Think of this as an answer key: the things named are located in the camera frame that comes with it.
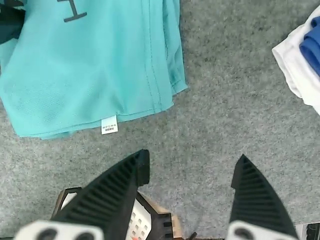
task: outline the teal shirt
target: teal shirt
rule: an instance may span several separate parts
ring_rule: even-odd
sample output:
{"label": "teal shirt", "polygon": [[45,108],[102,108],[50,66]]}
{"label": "teal shirt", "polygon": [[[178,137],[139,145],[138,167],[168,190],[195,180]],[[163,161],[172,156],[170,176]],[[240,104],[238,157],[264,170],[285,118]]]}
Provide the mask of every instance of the teal shirt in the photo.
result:
{"label": "teal shirt", "polygon": [[28,0],[0,45],[0,97],[16,133],[43,139],[165,111],[187,88],[179,0]]}

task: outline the white cloth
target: white cloth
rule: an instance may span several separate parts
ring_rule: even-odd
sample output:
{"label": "white cloth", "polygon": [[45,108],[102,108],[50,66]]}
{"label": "white cloth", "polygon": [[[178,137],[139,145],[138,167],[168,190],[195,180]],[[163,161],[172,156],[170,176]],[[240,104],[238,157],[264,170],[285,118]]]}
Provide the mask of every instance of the white cloth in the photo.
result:
{"label": "white cloth", "polygon": [[318,6],[303,25],[297,27],[272,53],[284,73],[290,90],[303,99],[304,104],[313,106],[320,115],[320,77],[301,54],[299,45],[311,29],[311,21],[320,16]]}

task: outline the black print on shirt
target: black print on shirt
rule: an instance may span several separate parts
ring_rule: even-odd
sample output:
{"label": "black print on shirt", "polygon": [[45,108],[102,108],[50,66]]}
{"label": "black print on shirt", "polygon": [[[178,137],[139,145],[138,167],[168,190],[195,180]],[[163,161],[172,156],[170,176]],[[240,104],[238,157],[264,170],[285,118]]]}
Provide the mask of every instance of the black print on shirt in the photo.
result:
{"label": "black print on shirt", "polygon": [[4,5],[12,8],[23,7],[24,3],[19,0],[4,0]]}
{"label": "black print on shirt", "polygon": [[64,22],[65,22],[65,23],[71,22],[71,21],[73,21],[73,20],[77,20],[77,19],[80,19],[80,18],[83,18],[83,17],[87,16],[87,13],[86,13],[86,12],[81,13],[81,14],[78,14],[77,9],[76,9],[76,5],[75,5],[75,0],[57,0],[57,1],[58,1],[58,2],[69,1],[69,3],[70,3],[73,16],[72,16],[72,17],[65,18],[65,19],[64,19]]}

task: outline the floor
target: floor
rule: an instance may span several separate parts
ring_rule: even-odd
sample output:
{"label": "floor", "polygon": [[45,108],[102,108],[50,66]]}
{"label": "floor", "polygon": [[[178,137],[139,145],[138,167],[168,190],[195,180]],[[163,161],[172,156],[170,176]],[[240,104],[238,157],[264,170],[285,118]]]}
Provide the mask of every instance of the floor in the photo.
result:
{"label": "floor", "polygon": [[180,216],[185,237],[226,236],[241,154],[295,223],[320,220],[320,116],[290,92],[271,53],[317,4],[182,0],[189,89],[167,112],[120,123],[118,133],[18,138],[0,104],[0,238],[48,219],[61,190],[85,186],[142,148],[151,153],[151,182],[141,191]]}

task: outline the clothing tag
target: clothing tag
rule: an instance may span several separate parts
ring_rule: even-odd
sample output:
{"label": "clothing tag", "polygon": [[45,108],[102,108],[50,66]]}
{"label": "clothing tag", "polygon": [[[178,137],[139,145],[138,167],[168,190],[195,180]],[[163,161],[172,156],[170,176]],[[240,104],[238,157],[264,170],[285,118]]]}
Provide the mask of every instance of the clothing tag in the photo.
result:
{"label": "clothing tag", "polygon": [[112,116],[101,120],[102,135],[116,132],[118,132],[117,116]]}

